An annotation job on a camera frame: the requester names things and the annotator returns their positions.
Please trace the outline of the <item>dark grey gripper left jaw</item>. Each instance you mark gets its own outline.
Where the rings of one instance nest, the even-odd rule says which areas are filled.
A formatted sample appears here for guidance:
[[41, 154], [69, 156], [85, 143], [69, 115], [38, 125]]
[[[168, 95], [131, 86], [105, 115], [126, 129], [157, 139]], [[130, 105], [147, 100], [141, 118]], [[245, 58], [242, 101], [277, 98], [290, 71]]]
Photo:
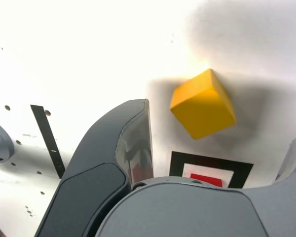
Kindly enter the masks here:
[[153, 177], [149, 101], [127, 101], [86, 132], [37, 229], [38, 237], [93, 237], [110, 210]]

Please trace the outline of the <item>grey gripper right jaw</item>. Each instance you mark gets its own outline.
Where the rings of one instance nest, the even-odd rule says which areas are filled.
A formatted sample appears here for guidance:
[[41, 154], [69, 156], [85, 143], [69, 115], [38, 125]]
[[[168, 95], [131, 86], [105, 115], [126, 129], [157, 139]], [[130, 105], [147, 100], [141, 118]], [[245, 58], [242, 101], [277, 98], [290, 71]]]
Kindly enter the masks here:
[[[296, 158], [296, 139], [287, 156]], [[296, 165], [286, 178], [259, 188], [146, 185], [109, 212], [96, 236], [296, 237]]]

